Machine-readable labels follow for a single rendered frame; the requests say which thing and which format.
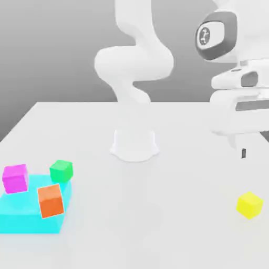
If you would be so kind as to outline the small magenta cube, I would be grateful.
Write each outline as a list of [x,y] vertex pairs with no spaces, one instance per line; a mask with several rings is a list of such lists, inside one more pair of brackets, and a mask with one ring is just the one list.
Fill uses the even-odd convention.
[[28,191],[29,176],[26,164],[6,166],[2,175],[2,182],[7,194]]

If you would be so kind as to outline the small orange cube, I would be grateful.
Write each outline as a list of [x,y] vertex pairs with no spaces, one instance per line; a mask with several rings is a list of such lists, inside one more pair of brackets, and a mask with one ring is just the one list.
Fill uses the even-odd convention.
[[63,198],[59,184],[38,188],[37,194],[43,219],[64,213]]

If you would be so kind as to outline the small green cube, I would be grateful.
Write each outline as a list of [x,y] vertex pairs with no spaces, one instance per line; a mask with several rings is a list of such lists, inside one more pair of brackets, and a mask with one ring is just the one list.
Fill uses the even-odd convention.
[[65,160],[57,160],[49,168],[53,182],[66,183],[73,177],[73,163]]

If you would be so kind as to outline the large cyan box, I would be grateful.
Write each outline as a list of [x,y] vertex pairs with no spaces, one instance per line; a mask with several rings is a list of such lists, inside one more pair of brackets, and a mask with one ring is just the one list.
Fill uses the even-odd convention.
[[0,234],[57,234],[65,213],[42,218],[38,188],[53,185],[49,175],[32,174],[26,192],[0,196]]

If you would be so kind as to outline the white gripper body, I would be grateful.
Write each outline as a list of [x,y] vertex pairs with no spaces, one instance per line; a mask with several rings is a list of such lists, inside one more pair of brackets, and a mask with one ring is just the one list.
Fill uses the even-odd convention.
[[237,111],[239,102],[269,100],[269,88],[217,90],[210,98],[211,130],[230,136],[269,131],[269,108]]

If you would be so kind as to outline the small yellow cube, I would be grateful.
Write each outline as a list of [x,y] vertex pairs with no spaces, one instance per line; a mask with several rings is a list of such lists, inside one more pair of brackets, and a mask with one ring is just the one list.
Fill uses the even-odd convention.
[[252,192],[241,195],[237,200],[236,210],[247,219],[252,219],[260,214],[263,199]]

